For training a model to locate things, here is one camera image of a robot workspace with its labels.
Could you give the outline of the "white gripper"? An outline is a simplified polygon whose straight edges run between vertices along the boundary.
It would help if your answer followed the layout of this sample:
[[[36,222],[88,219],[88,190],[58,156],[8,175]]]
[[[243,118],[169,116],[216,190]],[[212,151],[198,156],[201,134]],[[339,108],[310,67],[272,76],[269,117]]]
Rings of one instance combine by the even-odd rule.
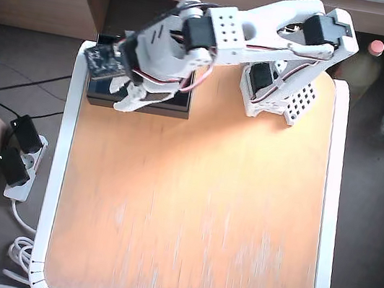
[[[125,87],[127,96],[114,110],[132,112],[191,91],[201,15],[168,14],[122,40],[120,58],[124,75],[113,77],[110,94]]]

